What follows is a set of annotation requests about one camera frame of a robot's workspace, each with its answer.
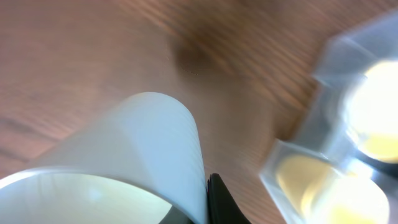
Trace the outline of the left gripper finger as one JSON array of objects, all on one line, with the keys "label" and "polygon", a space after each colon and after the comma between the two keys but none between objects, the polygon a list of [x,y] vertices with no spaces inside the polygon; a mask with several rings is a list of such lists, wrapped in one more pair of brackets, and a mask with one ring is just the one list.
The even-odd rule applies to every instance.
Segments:
[{"label": "left gripper finger", "polygon": [[239,209],[221,176],[210,175],[207,182],[207,201],[210,223],[212,224],[251,224]]}]

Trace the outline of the yellow cup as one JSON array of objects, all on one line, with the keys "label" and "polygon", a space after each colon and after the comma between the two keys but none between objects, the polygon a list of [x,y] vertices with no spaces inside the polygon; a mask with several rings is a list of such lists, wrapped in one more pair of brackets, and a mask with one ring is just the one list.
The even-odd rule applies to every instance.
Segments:
[{"label": "yellow cup", "polygon": [[372,180],[343,173],[307,156],[290,156],[275,177],[287,200],[307,223],[383,224],[389,221],[387,196]]}]

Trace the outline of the cream white cup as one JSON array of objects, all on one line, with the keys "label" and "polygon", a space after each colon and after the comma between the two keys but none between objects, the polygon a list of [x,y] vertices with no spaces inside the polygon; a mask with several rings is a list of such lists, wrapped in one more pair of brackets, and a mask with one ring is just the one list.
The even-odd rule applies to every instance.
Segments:
[{"label": "cream white cup", "polygon": [[1,180],[2,223],[208,223],[192,114],[133,95]]}]

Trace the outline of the yellow small bowl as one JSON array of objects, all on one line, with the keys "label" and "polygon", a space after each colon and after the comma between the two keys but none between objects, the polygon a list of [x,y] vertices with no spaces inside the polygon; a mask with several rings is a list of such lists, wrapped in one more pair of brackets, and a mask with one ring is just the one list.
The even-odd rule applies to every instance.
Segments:
[{"label": "yellow small bowl", "polygon": [[348,136],[377,161],[397,163],[397,61],[382,60],[350,89],[345,102]]}]

